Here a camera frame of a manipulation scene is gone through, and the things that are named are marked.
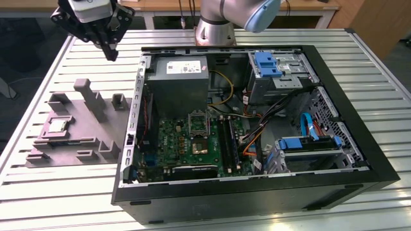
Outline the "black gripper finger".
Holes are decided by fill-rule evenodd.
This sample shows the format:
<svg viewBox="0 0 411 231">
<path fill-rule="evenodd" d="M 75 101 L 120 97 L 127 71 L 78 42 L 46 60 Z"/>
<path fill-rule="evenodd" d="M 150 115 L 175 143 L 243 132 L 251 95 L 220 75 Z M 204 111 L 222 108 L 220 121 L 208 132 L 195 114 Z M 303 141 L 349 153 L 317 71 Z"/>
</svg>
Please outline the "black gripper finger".
<svg viewBox="0 0 411 231">
<path fill-rule="evenodd" d="M 116 7 L 112 20 L 108 27 L 108 53 L 107 59 L 115 61 L 118 58 L 118 43 L 122 41 L 124 34 L 131 26 L 135 16 L 135 10 L 131 7 Z"/>
<path fill-rule="evenodd" d="M 51 20 L 83 42 L 92 42 L 95 46 L 103 50 L 107 58 L 107 53 L 110 50 L 108 29 L 102 24 L 87 28 L 79 26 L 79 24 L 75 23 L 74 18 L 60 10 L 60 7 L 56 8 L 54 14 L 51 15 Z"/>
</svg>

